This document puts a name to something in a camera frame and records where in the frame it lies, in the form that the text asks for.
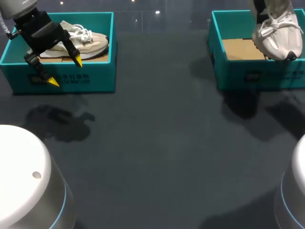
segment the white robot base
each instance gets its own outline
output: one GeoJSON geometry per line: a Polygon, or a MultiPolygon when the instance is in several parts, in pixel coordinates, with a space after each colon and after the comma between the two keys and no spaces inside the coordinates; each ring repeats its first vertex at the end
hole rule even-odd
{"type": "Polygon", "coordinates": [[[0,125],[0,228],[72,229],[72,193],[46,146],[31,132],[0,125]]]}
{"type": "Polygon", "coordinates": [[[305,137],[275,195],[274,214],[280,229],[305,229],[305,137]]]}

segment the teal box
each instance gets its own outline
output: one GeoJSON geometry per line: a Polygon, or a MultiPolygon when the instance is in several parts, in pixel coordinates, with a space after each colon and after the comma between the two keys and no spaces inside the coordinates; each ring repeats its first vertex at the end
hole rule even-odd
{"type": "MultiPolygon", "coordinates": [[[[305,12],[295,10],[305,31],[305,12]]],[[[213,11],[208,48],[219,90],[265,90],[305,88],[305,52],[293,62],[228,60],[222,40],[251,39],[255,20],[249,10],[213,11]]]]}
{"type": "Polygon", "coordinates": [[[107,62],[83,62],[78,68],[74,62],[43,63],[60,87],[39,82],[37,75],[23,58],[29,50],[21,36],[9,41],[0,60],[0,67],[15,94],[61,94],[114,92],[116,76],[117,40],[113,12],[50,13],[53,21],[81,24],[93,32],[109,37],[107,62]]]}

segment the shoe box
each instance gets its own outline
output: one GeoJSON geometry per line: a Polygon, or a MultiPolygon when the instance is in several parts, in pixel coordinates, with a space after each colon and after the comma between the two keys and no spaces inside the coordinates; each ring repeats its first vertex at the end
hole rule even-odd
{"type": "Polygon", "coordinates": [[[30,49],[21,36],[9,41],[0,60],[0,68],[15,94],[62,94],[114,92],[117,40],[113,12],[50,13],[56,22],[81,24],[88,30],[109,37],[109,52],[103,57],[82,61],[76,67],[69,58],[41,59],[45,69],[60,87],[42,82],[23,58],[30,49]]]}
{"type": "MultiPolygon", "coordinates": [[[[295,10],[295,13],[305,31],[305,12],[295,10]]],[[[212,12],[207,45],[218,89],[274,91],[305,88],[305,51],[295,61],[269,60],[252,41],[254,27],[255,21],[249,10],[212,12]]]]}

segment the shoe sole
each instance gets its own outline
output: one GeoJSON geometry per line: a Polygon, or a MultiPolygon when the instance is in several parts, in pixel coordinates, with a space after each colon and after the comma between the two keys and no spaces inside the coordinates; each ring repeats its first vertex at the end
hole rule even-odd
{"type": "MultiPolygon", "coordinates": [[[[86,54],[81,54],[81,60],[92,60],[97,57],[104,56],[108,53],[109,47],[105,47],[104,49],[98,50],[96,52],[91,52],[91,53],[86,53],[86,54]]],[[[63,51],[51,51],[51,50],[46,50],[42,54],[40,54],[40,57],[42,59],[50,59],[50,58],[70,58],[69,54],[67,52],[63,51]]]]}

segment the shoelace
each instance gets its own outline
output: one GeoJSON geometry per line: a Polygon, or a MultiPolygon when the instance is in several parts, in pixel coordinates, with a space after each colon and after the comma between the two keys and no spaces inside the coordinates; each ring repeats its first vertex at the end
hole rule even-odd
{"type": "Polygon", "coordinates": [[[76,32],[69,32],[71,38],[80,39],[82,42],[91,42],[93,39],[92,31],[85,29],[82,25],[73,25],[76,32]]]}
{"type": "Polygon", "coordinates": [[[276,32],[278,29],[280,28],[284,28],[284,27],[295,27],[296,29],[300,30],[302,34],[304,34],[303,30],[301,29],[301,27],[294,23],[291,19],[291,17],[288,17],[290,12],[288,10],[286,10],[279,18],[274,19],[269,11],[269,9],[267,9],[267,13],[269,16],[269,19],[263,21],[261,29],[260,29],[260,33],[263,37],[267,37],[270,36],[271,34],[273,34],[274,32],[276,32]]]}

